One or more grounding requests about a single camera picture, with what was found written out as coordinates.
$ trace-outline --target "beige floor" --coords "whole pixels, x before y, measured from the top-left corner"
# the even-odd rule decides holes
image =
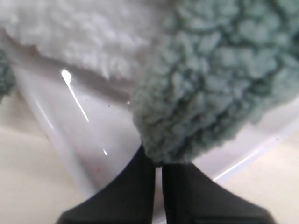
[[[83,200],[22,98],[0,106],[0,224],[53,224]],[[299,132],[223,186],[268,208],[280,224],[299,220]]]

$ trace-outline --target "black plastic tip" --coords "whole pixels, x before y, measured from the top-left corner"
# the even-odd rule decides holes
[[[154,193],[155,167],[141,146],[114,181],[57,224],[151,224]]]
[[[247,202],[193,164],[163,167],[167,224],[274,224],[269,212]]]

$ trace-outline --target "white fabric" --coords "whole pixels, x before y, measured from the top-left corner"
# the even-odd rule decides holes
[[[131,79],[176,0],[0,0],[0,26],[44,56]]]

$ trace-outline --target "sage green sherpa fleece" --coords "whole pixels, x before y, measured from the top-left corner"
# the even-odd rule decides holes
[[[186,163],[299,93],[299,0],[180,0],[132,97],[148,157]]]

